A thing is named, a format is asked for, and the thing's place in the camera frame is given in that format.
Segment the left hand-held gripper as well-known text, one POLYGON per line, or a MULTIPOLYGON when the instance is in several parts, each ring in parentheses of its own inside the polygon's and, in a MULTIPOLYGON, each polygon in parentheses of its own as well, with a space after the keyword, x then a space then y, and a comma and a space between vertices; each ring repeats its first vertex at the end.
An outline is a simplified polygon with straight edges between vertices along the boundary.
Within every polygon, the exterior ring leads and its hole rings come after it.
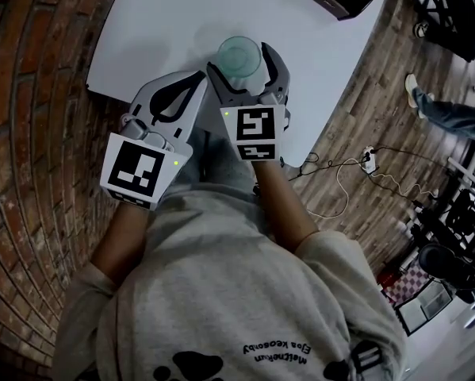
POLYGON ((203 71, 179 71, 146 83, 122 129, 111 133, 100 186, 111 198, 155 210, 193 155, 187 143, 208 82, 203 71))

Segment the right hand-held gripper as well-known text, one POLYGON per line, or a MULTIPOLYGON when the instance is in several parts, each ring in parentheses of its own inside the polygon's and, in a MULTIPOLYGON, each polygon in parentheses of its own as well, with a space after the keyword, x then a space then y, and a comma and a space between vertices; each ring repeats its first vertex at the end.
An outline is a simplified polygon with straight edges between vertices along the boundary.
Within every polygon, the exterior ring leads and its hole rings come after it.
POLYGON ((258 99, 246 89, 235 89, 217 65, 208 62, 209 77, 220 104, 228 139, 241 161, 279 161, 282 137, 289 128, 290 113, 275 96, 287 96, 290 73, 282 57, 262 42, 262 57, 269 81, 258 99))

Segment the clear greenish cup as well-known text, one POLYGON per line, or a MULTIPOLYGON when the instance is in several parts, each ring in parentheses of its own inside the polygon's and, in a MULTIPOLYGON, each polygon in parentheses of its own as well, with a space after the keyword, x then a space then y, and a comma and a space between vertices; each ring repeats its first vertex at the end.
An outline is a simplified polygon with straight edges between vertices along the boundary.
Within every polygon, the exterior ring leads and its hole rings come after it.
POLYGON ((252 39, 234 36, 229 37, 220 45, 216 54, 216 62, 226 77, 245 79, 259 69, 262 53, 252 39))

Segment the person's right forearm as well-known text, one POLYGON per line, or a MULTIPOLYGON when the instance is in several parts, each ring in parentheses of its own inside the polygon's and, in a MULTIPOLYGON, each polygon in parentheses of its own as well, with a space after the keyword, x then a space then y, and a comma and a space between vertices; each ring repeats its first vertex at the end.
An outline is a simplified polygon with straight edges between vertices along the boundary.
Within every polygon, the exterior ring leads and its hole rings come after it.
POLYGON ((260 197, 278 245, 294 254, 301 243, 319 231, 276 161, 252 162, 260 197))

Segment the person's left forearm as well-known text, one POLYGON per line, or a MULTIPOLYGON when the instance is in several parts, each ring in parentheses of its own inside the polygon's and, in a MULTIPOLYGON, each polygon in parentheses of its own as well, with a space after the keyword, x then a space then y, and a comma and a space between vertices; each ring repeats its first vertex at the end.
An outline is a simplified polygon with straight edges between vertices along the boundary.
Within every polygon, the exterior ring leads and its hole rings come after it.
POLYGON ((119 287, 141 261, 149 211, 121 203, 90 262, 119 287))

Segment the white power strip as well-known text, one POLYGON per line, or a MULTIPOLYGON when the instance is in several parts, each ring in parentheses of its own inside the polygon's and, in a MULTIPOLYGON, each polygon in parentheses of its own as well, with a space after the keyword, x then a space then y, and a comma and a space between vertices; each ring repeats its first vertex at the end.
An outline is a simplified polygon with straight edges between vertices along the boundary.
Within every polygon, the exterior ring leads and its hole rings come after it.
POLYGON ((373 146, 367 146, 362 152, 362 169, 367 174, 373 174, 377 170, 376 152, 373 146))

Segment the grey printed T-shirt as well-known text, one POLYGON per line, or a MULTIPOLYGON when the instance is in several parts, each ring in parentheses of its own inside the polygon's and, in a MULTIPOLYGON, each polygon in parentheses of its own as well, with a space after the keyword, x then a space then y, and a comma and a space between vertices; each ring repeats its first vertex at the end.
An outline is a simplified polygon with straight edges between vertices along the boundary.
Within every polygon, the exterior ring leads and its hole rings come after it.
POLYGON ((292 254, 254 197, 199 184, 170 192, 147 235, 119 287, 93 264, 72 279, 54 379, 400 381, 404 330, 343 233, 314 233, 292 254), (383 353, 371 376, 351 359, 361 341, 383 353))

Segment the black equipment stand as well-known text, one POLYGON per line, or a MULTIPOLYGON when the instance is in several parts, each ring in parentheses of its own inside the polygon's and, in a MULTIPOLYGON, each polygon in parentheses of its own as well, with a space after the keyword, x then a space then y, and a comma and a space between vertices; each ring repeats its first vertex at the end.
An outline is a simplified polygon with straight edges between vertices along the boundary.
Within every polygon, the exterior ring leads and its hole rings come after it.
POLYGON ((445 225, 467 249, 475 251, 475 196, 470 190, 460 190, 451 202, 445 225))

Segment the pink checkered mat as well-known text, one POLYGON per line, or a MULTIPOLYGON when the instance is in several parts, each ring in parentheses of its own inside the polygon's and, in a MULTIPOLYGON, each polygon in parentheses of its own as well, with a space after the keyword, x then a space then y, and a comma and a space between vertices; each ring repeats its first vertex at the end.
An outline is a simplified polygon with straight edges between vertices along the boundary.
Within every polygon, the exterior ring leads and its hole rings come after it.
POLYGON ((420 267, 417 260, 411 262, 399 279, 383 291, 393 306, 408 301, 414 297, 431 280, 431 277, 420 267))

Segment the white tray box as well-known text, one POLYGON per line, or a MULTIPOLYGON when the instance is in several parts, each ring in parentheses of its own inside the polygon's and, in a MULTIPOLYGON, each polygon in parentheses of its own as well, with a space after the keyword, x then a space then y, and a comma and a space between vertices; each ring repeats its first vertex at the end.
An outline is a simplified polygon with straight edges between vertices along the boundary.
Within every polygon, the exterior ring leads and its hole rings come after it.
POLYGON ((453 301, 451 290, 438 280, 430 280, 414 296, 395 308, 407 336, 425 326, 453 301))

